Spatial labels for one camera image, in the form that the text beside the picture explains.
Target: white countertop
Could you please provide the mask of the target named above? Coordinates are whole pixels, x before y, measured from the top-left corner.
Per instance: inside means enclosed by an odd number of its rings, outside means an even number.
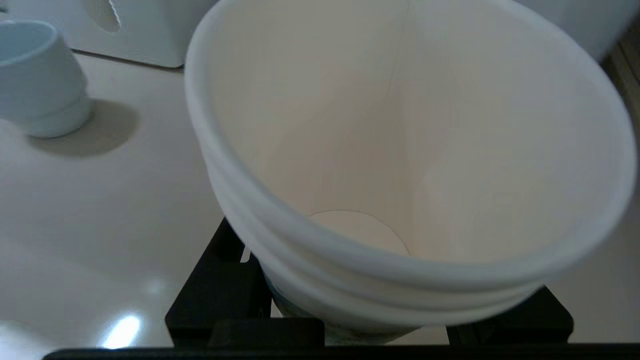
[[[182,73],[78,59],[96,99],[84,128],[36,140],[0,122],[2,359],[107,340],[171,346],[164,315],[223,216]],[[550,283],[575,319],[572,341],[640,341],[639,233],[631,211],[613,241]],[[396,343],[446,341],[437,328]]]

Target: light blue cup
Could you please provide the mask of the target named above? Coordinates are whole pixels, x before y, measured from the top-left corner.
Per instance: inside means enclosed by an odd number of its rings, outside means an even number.
[[[0,22],[0,119],[52,138],[78,129],[90,113],[86,78],[60,32],[42,21]]]

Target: ceramic cup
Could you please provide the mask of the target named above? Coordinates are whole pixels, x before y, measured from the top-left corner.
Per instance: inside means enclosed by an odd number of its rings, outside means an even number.
[[[81,127],[91,113],[86,78],[51,24],[0,22],[0,119],[40,138]]]

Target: cup bottom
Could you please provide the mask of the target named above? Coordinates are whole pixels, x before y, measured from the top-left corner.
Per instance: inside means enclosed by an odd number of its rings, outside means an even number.
[[[78,130],[89,120],[92,101],[86,94],[71,104],[44,116],[15,122],[27,134],[36,138],[56,138]]]

